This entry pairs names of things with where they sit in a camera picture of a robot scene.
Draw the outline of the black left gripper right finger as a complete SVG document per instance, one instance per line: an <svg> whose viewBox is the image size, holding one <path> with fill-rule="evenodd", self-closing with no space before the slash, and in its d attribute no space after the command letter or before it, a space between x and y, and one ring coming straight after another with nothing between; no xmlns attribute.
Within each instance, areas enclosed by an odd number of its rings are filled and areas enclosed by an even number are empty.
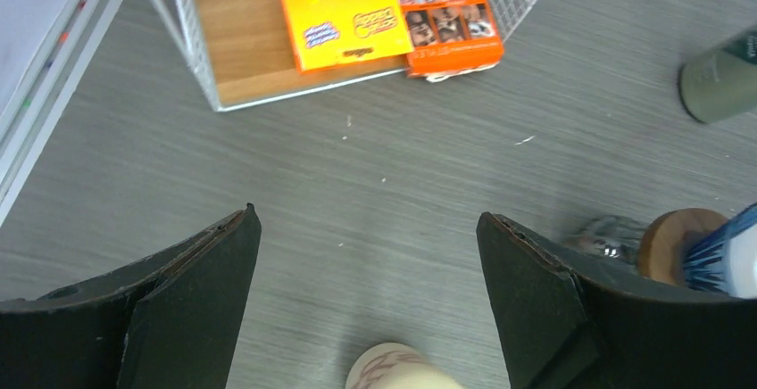
<svg viewBox="0 0 757 389"><path fill-rule="evenodd" d="M755 301L634 275L490 212L476 233L512 387L755 387Z"/></svg>

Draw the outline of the green pump bottle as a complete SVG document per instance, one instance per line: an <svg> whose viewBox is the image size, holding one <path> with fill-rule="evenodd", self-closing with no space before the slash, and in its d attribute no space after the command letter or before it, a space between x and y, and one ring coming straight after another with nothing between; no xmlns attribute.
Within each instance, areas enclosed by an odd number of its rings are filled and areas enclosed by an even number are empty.
<svg viewBox="0 0 757 389"><path fill-rule="evenodd" d="M678 71L678 95L695 120L712 124L756 109L756 27L697 55Z"/></svg>

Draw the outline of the orange photo booklet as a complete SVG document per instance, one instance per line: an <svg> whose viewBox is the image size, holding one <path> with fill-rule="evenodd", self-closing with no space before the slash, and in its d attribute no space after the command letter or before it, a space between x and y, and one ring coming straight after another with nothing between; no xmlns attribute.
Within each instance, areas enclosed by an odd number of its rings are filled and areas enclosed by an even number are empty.
<svg viewBox="0 0 757 389"><path fill-rule="evenodd" d="M398 0L413 50L408 76L440 82L495 67L503 41L487 0Z"/></svg>

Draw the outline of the cream pump bottle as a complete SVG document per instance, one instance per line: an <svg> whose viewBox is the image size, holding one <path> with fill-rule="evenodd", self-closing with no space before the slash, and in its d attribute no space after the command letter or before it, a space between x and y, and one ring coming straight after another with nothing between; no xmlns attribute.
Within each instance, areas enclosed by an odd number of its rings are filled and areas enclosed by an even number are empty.
<svg viewBox="0 0 757 389"><path fill-rule="evenodd" d="M402 343L380 343L364 352L348 372L346 389L462 389L463 385Z"/></svg>

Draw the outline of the orange box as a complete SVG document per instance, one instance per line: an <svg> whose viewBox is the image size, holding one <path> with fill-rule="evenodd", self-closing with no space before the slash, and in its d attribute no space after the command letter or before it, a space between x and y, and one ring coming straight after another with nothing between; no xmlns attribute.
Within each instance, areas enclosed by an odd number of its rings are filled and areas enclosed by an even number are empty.
<svg viewBox="0 0 757 389"><path fill-rule="evenodd" d="M281 0L301 73L404 56L412 42L398 0Z"/></svg>

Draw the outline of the white coffee filter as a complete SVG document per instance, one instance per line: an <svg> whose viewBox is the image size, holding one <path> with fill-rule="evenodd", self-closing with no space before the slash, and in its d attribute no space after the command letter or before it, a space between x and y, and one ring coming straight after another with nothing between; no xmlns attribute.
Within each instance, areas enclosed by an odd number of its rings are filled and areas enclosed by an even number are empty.
<svg viewBox="0 0 757 389"><path fill-rule="evenodd" d="M745 233L733 238L726 257L728 294L745 299L756 298L756 238Z"/></svg>

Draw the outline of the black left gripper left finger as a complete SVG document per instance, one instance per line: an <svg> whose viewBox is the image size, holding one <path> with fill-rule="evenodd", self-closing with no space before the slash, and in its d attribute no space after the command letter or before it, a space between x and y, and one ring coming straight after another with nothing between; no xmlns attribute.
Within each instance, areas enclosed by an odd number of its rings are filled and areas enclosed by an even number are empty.
<svg viewBox="0 0 757 389"><path fill-rule="evenodd" d="M2 302L2 387L225 387L261 234L247 205L119 269Z"/></svg>

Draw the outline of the blue plastic dripper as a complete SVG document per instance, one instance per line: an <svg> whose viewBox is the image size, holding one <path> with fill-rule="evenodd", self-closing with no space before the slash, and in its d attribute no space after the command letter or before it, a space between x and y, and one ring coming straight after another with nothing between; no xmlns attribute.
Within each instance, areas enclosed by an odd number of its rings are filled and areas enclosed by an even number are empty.
<svg viewBox="0 0 757 389"><path fill-rule="evenodd" d="M730 241L743 233L756 238L755 204L745 208L689 248L682 265L686 285L698 291L729 295L726 280L727 250Z"/></svg>

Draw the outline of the grey glass pitcher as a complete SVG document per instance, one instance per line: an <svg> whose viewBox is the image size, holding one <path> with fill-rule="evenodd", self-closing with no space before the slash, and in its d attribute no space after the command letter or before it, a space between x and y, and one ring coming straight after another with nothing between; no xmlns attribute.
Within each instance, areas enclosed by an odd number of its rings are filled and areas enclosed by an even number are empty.
<svg viewBox="0 0 757 389"><path fill-rule="evenodd" d="M577 251L636 266L640 244L649 224L630 217L605 215L590 220L563 244Z"/></svg>

